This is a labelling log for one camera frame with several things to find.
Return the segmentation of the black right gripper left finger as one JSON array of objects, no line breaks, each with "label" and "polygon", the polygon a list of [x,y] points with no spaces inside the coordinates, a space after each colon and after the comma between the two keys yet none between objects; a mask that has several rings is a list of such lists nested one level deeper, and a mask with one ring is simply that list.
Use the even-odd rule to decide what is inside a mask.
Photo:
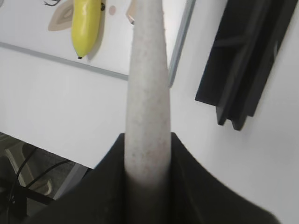
[{"label": "black right gripper left finger", "polygon": [[25,219],[26,224],[124,224],[124,139],[121,133],[79,184]]}]

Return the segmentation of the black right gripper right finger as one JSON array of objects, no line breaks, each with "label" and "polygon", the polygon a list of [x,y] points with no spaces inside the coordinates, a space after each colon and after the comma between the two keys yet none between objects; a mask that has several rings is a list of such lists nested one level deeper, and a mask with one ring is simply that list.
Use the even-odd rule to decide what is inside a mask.
[{"label": "black right gripper right finger", "polygon": [[172,224],[278,224],[269,211],[238,195],[210,174],[171,134]]}]

